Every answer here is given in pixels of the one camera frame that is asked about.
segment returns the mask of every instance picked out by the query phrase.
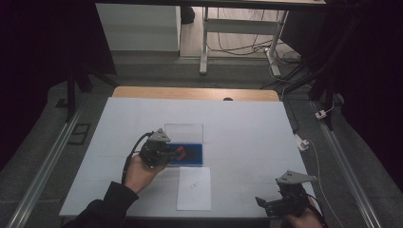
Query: black sleeve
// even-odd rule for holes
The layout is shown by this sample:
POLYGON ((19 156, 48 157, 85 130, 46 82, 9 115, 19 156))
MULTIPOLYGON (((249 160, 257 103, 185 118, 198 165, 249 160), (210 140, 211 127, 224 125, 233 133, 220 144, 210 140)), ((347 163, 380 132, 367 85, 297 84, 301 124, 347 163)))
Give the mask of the black sleeve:
POLYGON ((121 227, 125 213, 139 197, 123 184, 112 182, 104 200, 92 201, 78 217, 64 228, 121 227))

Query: human hand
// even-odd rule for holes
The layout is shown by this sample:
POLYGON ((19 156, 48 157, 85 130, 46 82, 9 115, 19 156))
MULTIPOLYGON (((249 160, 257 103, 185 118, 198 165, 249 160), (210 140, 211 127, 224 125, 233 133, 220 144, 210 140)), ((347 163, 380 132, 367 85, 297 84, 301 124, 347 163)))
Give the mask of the human hand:
MULTIPOLYGON (((315 207, 312 199, 309 198, 311 204, 315 207)), ((293 215, 288 215, 284 217, 294 228, 322 228, 317 215, 306 208, 300 217, 295 217, 293 215)))
POLYGON ((133 156, 127 170, 125 186, 138 194, 165 168, 166 165, 159 165, 155 168, 150 168, 143 162, 139 155, 133 156))

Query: sheet of paper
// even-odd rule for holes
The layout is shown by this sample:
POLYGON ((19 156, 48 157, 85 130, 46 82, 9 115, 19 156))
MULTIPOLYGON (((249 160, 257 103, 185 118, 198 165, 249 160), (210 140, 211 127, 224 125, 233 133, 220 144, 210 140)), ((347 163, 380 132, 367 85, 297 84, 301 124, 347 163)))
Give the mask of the sheet of paper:
POLYGON ((177 210, 211 210, 209 167, 180 168, 177 210))

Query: wooden floor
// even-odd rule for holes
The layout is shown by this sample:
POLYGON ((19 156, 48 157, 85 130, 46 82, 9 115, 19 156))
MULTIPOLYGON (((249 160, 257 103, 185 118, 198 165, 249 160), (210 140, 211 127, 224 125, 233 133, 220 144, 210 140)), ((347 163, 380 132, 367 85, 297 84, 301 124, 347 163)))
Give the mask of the wooden floor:
MULTIPOLYGON (((195 22, 189 25, 182 25, 181 30, 181 57, 200 57, 202 49, 202 16, 203 8, 194 7, 196 13, 195 22)), ((277 21, 281 16, 276 10, 263 9, 227 9, 227 8, 210 8, 208 9, 209 18, 226 18, 239 20, 264 20, 277 21)), ((252 35, 252 34, 233 34, 233 33, 217 33, 209 32, 207 35, 208 57, 241 57, 241 58, 263 58, 266 56, 262 49, 254 52, 254 47, 264 47, 271 44, 271 35, 252 35), (225 53, 223 49, 230 50, 231 53, 225 53)), ((278 55, 281 56, 285 52, 292 49, 279 41, 277 46, 278 55)))

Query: open plastic case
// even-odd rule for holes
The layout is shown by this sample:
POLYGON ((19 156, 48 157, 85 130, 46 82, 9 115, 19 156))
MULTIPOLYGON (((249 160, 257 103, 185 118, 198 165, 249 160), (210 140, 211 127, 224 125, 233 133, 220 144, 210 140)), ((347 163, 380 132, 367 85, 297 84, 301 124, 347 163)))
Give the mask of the open plastic case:
POLYGON ((182 148, 181 156, 168 166, 202 166, 203 125, 200 123, 166 123, 169 146, 182 148))

